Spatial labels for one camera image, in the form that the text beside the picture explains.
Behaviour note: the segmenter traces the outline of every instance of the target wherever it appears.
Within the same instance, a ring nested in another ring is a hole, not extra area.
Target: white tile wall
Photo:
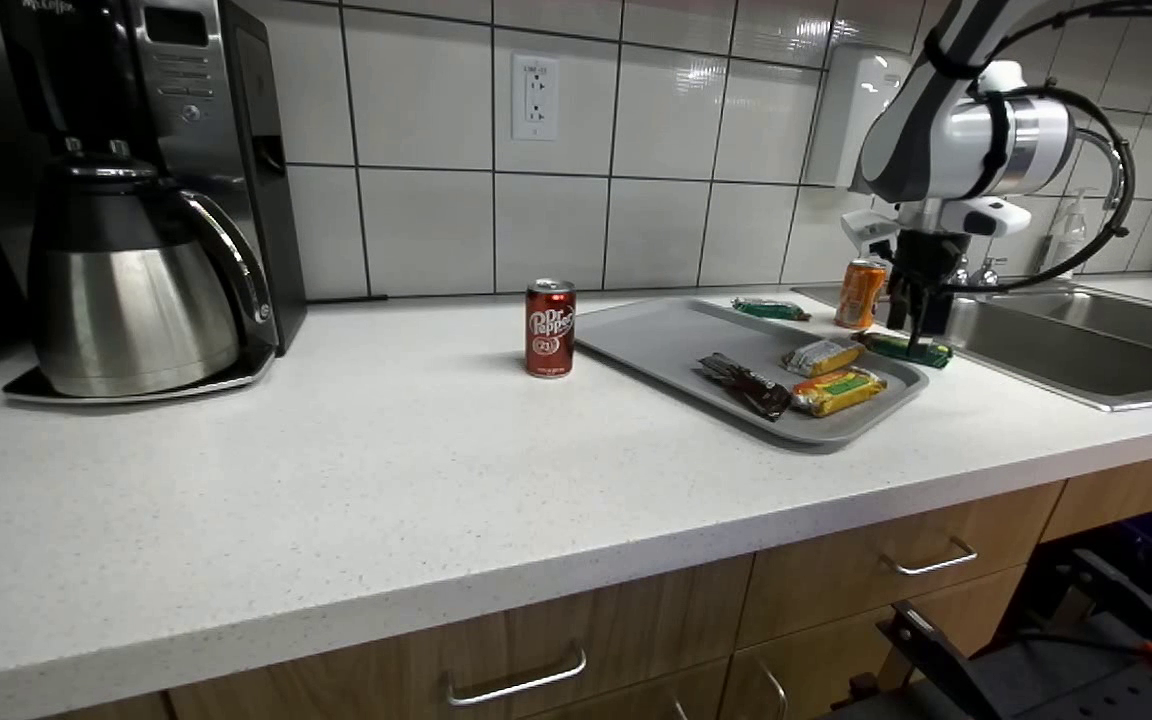
[[[614,174],[710,173],[725,64],[708,54],[623,48]]]
[[[778,284],[791,186],[715,184],[701,284]]]
[[[486,27],[348,11],[363,165],[493,166]]]
[[[353,166],[340,6],[270,5],[270,70],[292,165]]]
[[[486,173],[359,173],[370,293],[493,293]]]
[[[494,293],[523,293],[535,277],[600,288],[604,225],[606,178],[494,174]]]
[[[561,74],[561,130],[552,139],[515,137],[510,84],[515,54],[549,54]],[[499,32],[494,37],[494,166],[505,173],[606,173],[614,44]]]
[[[344,0],[281,5],[270,54],[311,297],[835,284],[844,208],[803,184],[828,48],[914,52],[947,0]],[[554,139],[510,137],[510,54],[561,61]],[[1152,18],[1041,32],[1028,81],[1099,97],[1135,142],[1135,227],[1092,270],[1152,266]],[[1078,153],[1004,270],[1109,165]]]
[[[494,0],[494,18],[572,37],[621,37],[621,0]]]
[[[833,0],[740,0],[736,54],[774,64],[824,64]]]
[[[715,178],[800,178],[816,74],[774,64],[733,64]]]
[[[355,173],[292,166],[289,178],[308,301],[367,297]]]
[[[623,0],[623,39],[725,52],[736,0]]]
[[[690,288],[701,270],[703,184],[614,178],[606,288]]]

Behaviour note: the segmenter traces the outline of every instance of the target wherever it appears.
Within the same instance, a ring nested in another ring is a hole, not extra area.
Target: carafe handle
[[[205,247],[233,293],[242,347],[276,352],[281,331],[270,324],[270,293],[242,233],[229,220],[229,212],[210,194],[205,190],[179,190],[179,194],[185,208],[207,225]]]

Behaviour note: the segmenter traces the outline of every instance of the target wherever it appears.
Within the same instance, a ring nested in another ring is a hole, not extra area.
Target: metal tray
[[[794,385],[800,371],[782,367],[782,354],[811,345],[820,337],[787,324],[769,324],[733,307],[715,307],[703,301],[640,301],[606,313],[588,313],[574,319],[574,347],[594,358],[606,358],[662,392],[677,392],[763,441],[791,448],[844,448],[878,419],[888,419],[900,405],[906,405],[926,375],[872,354],[858,354],[858,367],[878,371],[888,388],[847,411],[835,414],[794,414],[763,419],[733,400],[719,385],[695,371],[701,354],[725,352],[736,365],[750,367],[759,378]]]
[[[45,408],[130,408],[130,405],[172,405],[172,400],[197,400],[197,396],[216,396],[216,392],[237,392],[247,388],[263,375],[270,365],[270,352],[240,352],[237,365],[220,367],[207,378],[153,392],[153,396],[106,396],[106,400],[87,400],[87,396],[58,396],[39,367],[28,367],[12,385],[4,385],[4,396],[12,405],[45,405]]]

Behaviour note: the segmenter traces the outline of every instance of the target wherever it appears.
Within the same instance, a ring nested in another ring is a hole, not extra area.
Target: stainless steel carafe
[[[39,371],[65,396],[153,396],[276,347],[263,270],[233,220],[134,159],[48,173],[28,297]]]

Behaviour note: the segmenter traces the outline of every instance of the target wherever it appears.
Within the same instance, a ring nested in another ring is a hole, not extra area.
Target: green object
[[[902,365],[944,367],[950,358],[950,347],[935,338],[918,338],[914,347],[906,347],[906,337],[858,337],[858,345],[867,352],[878,352]]]
[[[778,301],[736,297],[733,307],[740,307],[747,317],[771,317],[771,319],[811,319],[803,307],[778,303]]]

